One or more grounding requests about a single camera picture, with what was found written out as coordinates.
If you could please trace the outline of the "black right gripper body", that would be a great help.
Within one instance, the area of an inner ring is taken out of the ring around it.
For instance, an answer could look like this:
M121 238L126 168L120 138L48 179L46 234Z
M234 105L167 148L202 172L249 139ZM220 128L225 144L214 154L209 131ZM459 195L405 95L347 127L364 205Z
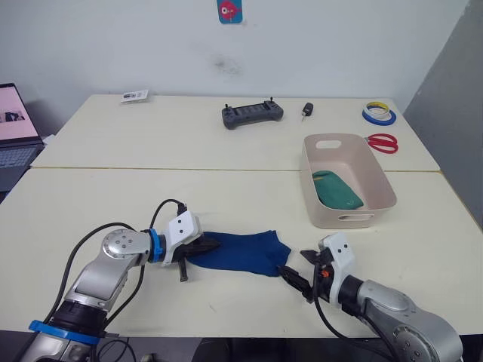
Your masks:
M334 258L330 250L320 252L321 262L314 265L315 276L312 277L313 299L317 296L324 301L330 301L330 291L334 282L334 268L332 263Z

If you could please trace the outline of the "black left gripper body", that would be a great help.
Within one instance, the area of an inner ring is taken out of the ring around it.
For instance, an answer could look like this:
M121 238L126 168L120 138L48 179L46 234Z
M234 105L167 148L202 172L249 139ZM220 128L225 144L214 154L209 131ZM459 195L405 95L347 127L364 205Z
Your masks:
M197 256L205 252L204 241L196 239L188 244L181 244L174 250L172 263L180 262L189 256Z

